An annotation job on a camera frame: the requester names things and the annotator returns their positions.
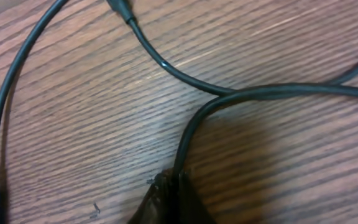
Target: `wood grain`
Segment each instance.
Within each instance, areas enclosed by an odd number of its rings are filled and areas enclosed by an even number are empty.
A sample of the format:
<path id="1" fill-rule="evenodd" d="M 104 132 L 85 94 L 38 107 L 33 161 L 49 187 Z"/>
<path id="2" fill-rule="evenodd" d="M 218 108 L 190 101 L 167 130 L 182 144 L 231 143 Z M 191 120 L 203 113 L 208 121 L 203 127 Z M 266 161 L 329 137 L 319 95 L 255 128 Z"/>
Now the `wood grain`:
<path id="1" fill-rule="evenodd" d="M 0 86 L 52 2 L 0 13 Z M 358 0 L 138 0 L 134 10 L 172 64 L 221 86 L 321 82 L 358 61 Z M 105 1 L 70 1 L 32 49 L 1 134 L 11 223 L 125 223 L 213 97 L 159 68 Z M 358 99 L 225 109 L 198 131 L 186 166 L 218 223 L 358 223 Z"/>

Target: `wire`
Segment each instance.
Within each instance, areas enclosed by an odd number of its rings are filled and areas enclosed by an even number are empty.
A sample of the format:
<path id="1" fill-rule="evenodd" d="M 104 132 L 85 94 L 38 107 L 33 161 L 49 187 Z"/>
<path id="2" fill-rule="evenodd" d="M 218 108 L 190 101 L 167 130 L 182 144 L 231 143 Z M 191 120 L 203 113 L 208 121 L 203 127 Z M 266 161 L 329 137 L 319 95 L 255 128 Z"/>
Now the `wire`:
<path id="1" fill-rule="evenodd" d="M 279 100 L 315 93 L 329 93 L 335 95 L 358 97 L 358 88 L 340 85 L 358 76 L 358 63 L 348 71 L 344 72 L 342 75 L 325 81 L 323 84 L 289 83 L 281 85 L 257 86 L 245 88 L 242 90 L 233 90 L 230 88 L 212 85 L 210 83 L 193 78 L 169 64 L 147 40 L 146 36 L 142 32 L 142 29 L 139 27 L 136 18 L 129 19 L 127 23 L 132 28 L 135 36 L 147 51 L 147 53 L 149 53 L 149 55 L 165 71 L 173 75 L 175 78 L 199 90 L 219 96 L 199 109 L 184 130 L 175 158 L 175 164 L 173 166 L 173 178 L 178 177 L 180 172 L 183 171 L 187 150 L 197 127 L 200 125 L 202 120 L 207 117 L 207 115 L 209 115 L 212 111 L 219 108 L 220 106 L 237 104 L 239 101 Z"/>
<path id="2" fill-rule="evenodd" d="M 317 83 L 264 85 L 247 88 L 230 95 L 217 97 L 209 101 L 203 107 L 201 107 L 190 119 L 182 134 L 175 158 L 175 164 L 173 166 L 173 178 L 178 177 L 180 172 L 183 171 L 183 166 L 185 164 L 185 159 L 191 139 L 193 138 L 193 135 L 200 126 L 201 122 L 211 113 L 222 109 L 223 106 L 235 105 L 249 100 L 258 100 L 260 96 L 277 94 L 304 95 L 316 93 L 358 97 L 358 87 Z"/>
<path id="3" fill-rule="evenodd" d="M 41 17 L 35 27 L 32 29 L 29 36 L 24 41 L 22 47 L 16 54 L 15 59 L 12 62 L 11 67 L 9 68 L 2 87 L 0 89 L 0 125 L 2 120 L 2 114 L 4 112 L 4 106 L 6 98 L 8 96 L 9 90 L 14 82 L 15 76 L 19 74 L 32 46 L 35 44 L 35 41 L 41 35 L 42 31 L 52 20 L 52 18 L 57 14 L 57 12 L 68 2 L 68 0 L 56 0 L 52 6 L 45 12 Z"/>
<path id="4" fill-rule="evenodd" d="M 218 95 L 218 96 L 224 96 L 230 93 L 233 93 L 234 91 L 230 88 L 224 88 L 216 85 L 212 85 L 209 83 L 206 83 L 204 81 L 198 80 L 196 78 L 193 78 L 171 64 L 169 64 L 150 44 L 150 42 L 147 40 L 146 36 L 142 32 L 142 29 L 139 27 L 137 21 L 135 19 L 131 19 L 128 21 L 128 25 L 132 28 L 134 31 L 135 36 L 139 40 L 139 42 L 142 44 L 144 49 L 149 53 L 149 55 L 169 74 L 173 75 L 175 78 L 183 81 L 184 83 L 187 83 L 199 90 L 205 91 L 210 94 Z M 351 69 L 343 73 L 342 75 L 333 78 L 331 80 L 326 81 L 327 84 L 342 84 L 344 82 L 347 82 L 351 80 L 352 78 L 358 76 L 358 63 L 353 66 Z M 259 96 L 259 100 L 278 100 L 288 97 L 293 97 L 295 95 L 289 95 L 289 94 L 282 94 L 282 95 L 275 95 L 275 96 L 268 96 L 268 95 L 261 95 Z"/>

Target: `black wire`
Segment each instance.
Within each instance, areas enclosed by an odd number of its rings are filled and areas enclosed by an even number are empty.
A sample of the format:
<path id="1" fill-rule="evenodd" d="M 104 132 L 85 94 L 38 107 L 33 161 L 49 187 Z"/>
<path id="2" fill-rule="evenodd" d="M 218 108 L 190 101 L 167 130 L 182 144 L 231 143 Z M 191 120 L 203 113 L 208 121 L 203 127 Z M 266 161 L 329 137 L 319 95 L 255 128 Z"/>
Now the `black wire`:
<path id="1" fill-rule="evenodd" d="M 174 66 L 172 66 L 171 64 L 169 64 L 155 49 L 154 47 L 150 44 L 150 42 L 147 40 L 146 36 L 143 34 L 142 29 L 139 27 L 137 21 L 135 19 L 131 19 L 128 22 L 128 25 L 132 28 L 132 30 L 134 31 L 134 34 L 136 35 L 137 39 L 139 40 L 139 42 L 142 44 L 142 46 L 144 47 L 144 49 L 147 51 L 147 53 L 149 53 L 149 55 L 165 70 L 167 71 L 169 74 L 173 75 L 175 78 L 199 89 L 202 91 L 205 91 L 207 93 L 210 94 L 214 94 L 214 95 L 218 95 L 218 96 L 224 96 L 230 93 L 233 93 L 234 91 L 237 90 L 233 90 L 230 88 L 224 88 L 224 87 L 220 87 L 220 86 L 216 86 L 216 85 L 212 85 L 209 83 L 206 83 L 204 81 L 198 80 L 196 78 L 193 78 L 183 72 L 181 72 L 180 70 L 178 70 L 177 68 L 175 68 Z M 333 78 L 331 80 L 326 81 L 325 83 L 327 84 L 342 84 L 346 81 L 351 80 L 352 78 L 356 77 L 358 75 L 358 64 L 356 64 L 355 66 L 353 66 L 351 69 L 349 69 L 348 71 L 346 71 L 345 73 L 343 73 L 342 75 Z M 277 99 L 283 99 L 283 98 L 288 98 L 288 97 L 292 97 L 292 96 L 297 96 L 297 95 L 289 95 L 289 94 L 279 94 L 279 95 L 275 95 L 275 96 L 269 96 L 269 95 L 260 95 L 259 96 L 259 100 L 277 100 Z"/>
<path id="2" fill-rule="evenodd" d="M 35 41 L 41 35 L 42 31 L 45 29 L 47 24 L 52 20 L 56 13 L 68 2 L 68 0 L 56 0 L 52 6 L 47 10 L 47 12 L 41 17 L 35 27 L 32 29 L 29 36 L 24 41 L 22 47 L 18 51 L 15 59 L 12 62 L 11 67 L 9 68 L 2 87 L 0 90 L 0 125 L 2 114 L 4 111 L 4 105 L 6 102 L 7 95 L 11 86 L 13 84 L 14 78 L 19 74 L 32 46 L 35 44 Z"/>
<path id="3" fill-rule="evenodd" d="M 214 113 L 217 109 L 225 105 L 238 104 L 249 100 L 259 100 L 260 96 L 266 95 L 304 95 L 316 93 L 358 97 L 358 87 L 317 83 L 265 85 L 247 88 L 209 101 L 196 112 L 182 134 L 175 158 L 175 164 L 173 166 L 173 177 L 178 177 L 180 172 L 183 170 L 191 139 L 193 138 L 198 126 L 208 115 Z"/>
<path id="4" fill-rule="evenodd" d="M 216 99 L 213 99 L 212 101 L 204 105 L 201 109 L 199 109 L 189 122 L 179 144 L 175 164 L 173 166 L 173 177 L 178 177 L 179 173 L 183 170 L 183 165 L 185 163 L 189 143 L 197 127 L 210 112 L 212 112 L 216 108 L 219 108 L 220 106 L 232 105 L 238 103 L 238 101 L 245 100 L 279 100 L 313 93 L 330 93 L 335 95 L 348 95 L 358 97 L 358 88 L 340 85 L 358 76 L 358 63 L 348 71 L 344 72 L 342 75 L 330 79 L 323 84 L 290 83 L 281 85 L 257 86 L 245 88 L 242 90 L 233 90 L 230 88 L 212 85 L 193 78 L 169 64 L 147 40 L 146 36 L 142 32 L 142 29 L 139 27 L 136 19 L 131 19 L 127 23 L 132 28 L 134 34 L 136 35 L 144 49 L 147 51 L 147 53 L 149 53 L 149 55 L 165 71 L 173 75 L 175 78 L 199 90 L 220 96 Z"/>

